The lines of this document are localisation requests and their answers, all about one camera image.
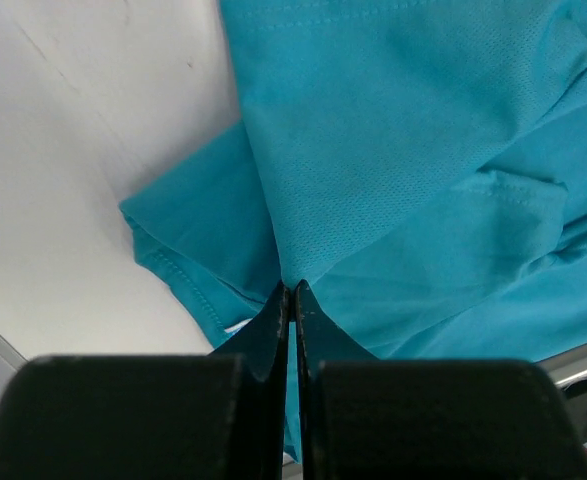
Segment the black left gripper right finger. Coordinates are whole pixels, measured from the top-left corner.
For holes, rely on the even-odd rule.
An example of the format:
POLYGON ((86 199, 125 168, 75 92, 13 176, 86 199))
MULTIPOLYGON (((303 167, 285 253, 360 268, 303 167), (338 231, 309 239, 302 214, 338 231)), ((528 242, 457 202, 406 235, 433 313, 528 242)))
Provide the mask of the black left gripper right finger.
POLYGON ((513 359, 380 360, 294 294, 307 479, 587 479, 564 400, 513 359))

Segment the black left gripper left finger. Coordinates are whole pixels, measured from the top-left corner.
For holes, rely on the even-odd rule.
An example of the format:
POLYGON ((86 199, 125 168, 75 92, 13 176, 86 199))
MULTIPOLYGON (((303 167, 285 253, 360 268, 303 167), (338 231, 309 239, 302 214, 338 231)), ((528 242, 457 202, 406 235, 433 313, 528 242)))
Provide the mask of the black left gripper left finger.
POLYGON ((40 356, 0 399, 0 479, 278 479, 289 292, 208 355, 40 356))

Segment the teal t shirt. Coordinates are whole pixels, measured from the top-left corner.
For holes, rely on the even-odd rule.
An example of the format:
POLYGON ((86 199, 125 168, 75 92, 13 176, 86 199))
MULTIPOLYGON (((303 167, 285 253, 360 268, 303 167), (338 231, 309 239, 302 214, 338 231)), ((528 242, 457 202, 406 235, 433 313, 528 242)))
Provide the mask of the teal t shirt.
POLYGON ((213 346, 278 283, 382 359, 587 343, 587 1, 224 1, 240 121, 121 203, 213 346))

